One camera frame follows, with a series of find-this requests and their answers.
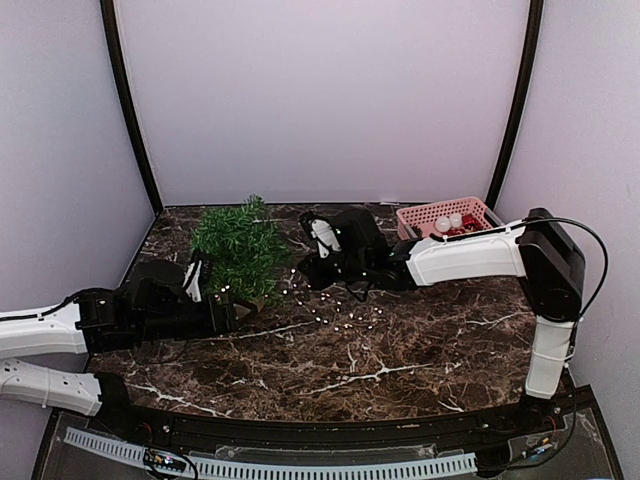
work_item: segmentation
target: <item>pink basket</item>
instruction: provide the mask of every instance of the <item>pink basket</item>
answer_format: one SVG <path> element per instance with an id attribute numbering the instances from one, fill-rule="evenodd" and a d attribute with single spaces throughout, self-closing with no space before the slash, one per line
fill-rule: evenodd
<path id="1" fill-rule="evenodd" d="M 438 217 L 450 216 L 452 213 L 461 215 L 473 215 L 473 218 L 482 225 L 483 230 L 493 228 L 493 225 L 484 217 L 487 206 L 476 197 L 459 198 L 448 202 L 430 203 L 417 207 L 408 207 L 398 210 L 398 236 L 403 240 L 418 238 L 413 227 L 418 227 L 422 238 L 427 238 L 432 233 L 442 236 L 436 230 L 435 221 Z"/>

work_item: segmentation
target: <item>brown marble tabletop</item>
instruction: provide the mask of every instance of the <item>brown marble tabletop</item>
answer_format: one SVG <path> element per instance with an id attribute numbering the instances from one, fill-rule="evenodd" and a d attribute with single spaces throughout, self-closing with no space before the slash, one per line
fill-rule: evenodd
<path id="1" fill-rule="evenodd" d="M 516 402 L 535 317 L 515 279 L 373 291 L 359 303 L 340 286 L 313 292 L 292 273 L 312 252 L 299 215 L 313 209 L 330 216 L 347 207 L 269 207 L 292 252 L 279 275 L 287 293 L 239 331 L 94 355 L 89 371 L 122 375 L 138 405 L 251 420 L 403 419 Z M 365 207 L 389 241 L 398 241 L 395 208 Z M 205 208 L 165 210 L 136 261 L 186 266 L 191 232 Z"/>

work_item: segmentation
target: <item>white robotic arm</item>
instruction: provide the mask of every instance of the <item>white robotic arm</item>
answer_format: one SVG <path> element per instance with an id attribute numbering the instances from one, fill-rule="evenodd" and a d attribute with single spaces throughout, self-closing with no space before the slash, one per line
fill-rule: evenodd
<path id="1" fill-rule="evenodd" d="M 347 287 L 366 282 L 367 288 L 409 290 L 447 280 L 518 277 L 537 316 L 525 395 L 547 400 L 556 393 L 580 320 L 584 256 L 548 211 L 532 210 L 528 222 L 394 247 L 365 210 L 349 210 L 330 220 L 308 212 L 300 221 L 319 244 L 319 254 L 299 265 L 313 288 L 344 281 Z M 333 249 L 335 244 L 341 248 Z"/>
<path id="2" fill-rule="evenodd" d="M 174 264 L 142 264 L 128 286 L 89 289 L 61 304 L 0 314 L 0 396 L 97 415 L 105 402 L 128 402 L 122 381 L 75 374 L 12 357 L 95 353 L 149 339 L 201 338 L 235 328 L 230 295 L 202 294 L 210 261 L 195 254 L 187 272 Z"/>

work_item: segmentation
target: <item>lavender wall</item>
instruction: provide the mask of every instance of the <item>lavender wall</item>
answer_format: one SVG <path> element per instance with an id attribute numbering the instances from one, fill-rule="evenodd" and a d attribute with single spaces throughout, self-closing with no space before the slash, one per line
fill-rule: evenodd
<path id="1" fill-rule="evenodd" d="M 117 2 L 164 202 L 484 196 L 528 4 Z"/>
<path id="2" fill-rule="evenodd" d="M 100 6 L 0 0 L 0 312 L 114 287 L 152 221 Z M 80 369 L 52 355 L 39 364 Z M 49 415 L 0 401 L 0 477 L 31 478 Z"/>
<path id="3" fill-rule="evenodd" d="M 505 219 L 547 206 L 592 226 L 609 246 L 610 278 L 580 329 L 573 372 L 593 385 L 627 478 L 640 478 L 638 25 L 638 2 L 547 2 L 498 205 Z M 593 288 L 600 254 L 593 243 L 585 250 Z"/>

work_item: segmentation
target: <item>green plastic plant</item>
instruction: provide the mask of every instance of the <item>green plastic plant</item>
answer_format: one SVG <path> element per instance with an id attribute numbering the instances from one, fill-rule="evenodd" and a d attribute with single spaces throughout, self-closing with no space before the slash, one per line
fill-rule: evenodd
<path id="1" fill-rule="evenodd" d="M 250 301 L 265 295 L 274 298 L 276 269 L 289 258 L 280 232 L 268 221 L 266 205 L 257 195 L 238 207 L 208 210 L 191 246 L 214 258 L 208 293 L 229 285 L 235 296 Z"/>

